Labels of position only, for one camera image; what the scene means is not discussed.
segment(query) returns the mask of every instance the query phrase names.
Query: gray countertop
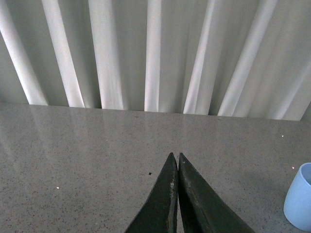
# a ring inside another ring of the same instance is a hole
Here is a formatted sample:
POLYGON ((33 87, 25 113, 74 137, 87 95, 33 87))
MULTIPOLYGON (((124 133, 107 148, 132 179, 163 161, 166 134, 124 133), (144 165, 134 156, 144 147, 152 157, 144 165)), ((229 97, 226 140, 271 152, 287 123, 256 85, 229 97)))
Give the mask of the gray countertop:
POLYGON ((310 134, 298 121, 0 104, 0 232, 122 233, 170 152, 257 233, 302 232, 283 202, 310 134))

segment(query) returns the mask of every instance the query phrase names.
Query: plastic cup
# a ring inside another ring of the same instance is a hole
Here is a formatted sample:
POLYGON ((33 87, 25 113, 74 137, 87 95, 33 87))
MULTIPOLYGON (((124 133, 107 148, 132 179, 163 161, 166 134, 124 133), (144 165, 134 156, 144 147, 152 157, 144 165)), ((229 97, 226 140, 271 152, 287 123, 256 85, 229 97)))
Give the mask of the plastic cup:
POLYGON ((295 227, 311 232, 311 163, 300 166, 286 195, 284 214, 295 227))

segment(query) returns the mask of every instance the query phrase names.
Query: curtain fold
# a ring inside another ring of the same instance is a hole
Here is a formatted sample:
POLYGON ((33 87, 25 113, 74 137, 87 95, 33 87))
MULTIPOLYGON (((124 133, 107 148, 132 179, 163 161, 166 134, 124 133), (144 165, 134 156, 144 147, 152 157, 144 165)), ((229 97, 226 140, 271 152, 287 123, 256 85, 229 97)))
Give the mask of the curtain fold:
POLYGON ((309 0, 0 0, 0 101, 311 121, 309 0))

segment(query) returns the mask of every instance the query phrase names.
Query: cup rim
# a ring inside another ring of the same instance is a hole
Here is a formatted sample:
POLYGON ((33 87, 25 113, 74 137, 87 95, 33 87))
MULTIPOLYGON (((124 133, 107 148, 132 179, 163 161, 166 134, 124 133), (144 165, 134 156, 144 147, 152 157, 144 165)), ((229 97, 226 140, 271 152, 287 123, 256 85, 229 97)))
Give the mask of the cup rim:
POLYGON ((299 168, 299 174, 300 174, 301 178, 303 179, 303 181, 306 182, 309 187, 311 187, 311 184, 305 179, 305 177, 302 175, 302 172, 301 172, 302 167, 304 167, 305 165, 311 165, 311 163, 302 164, 299 168))

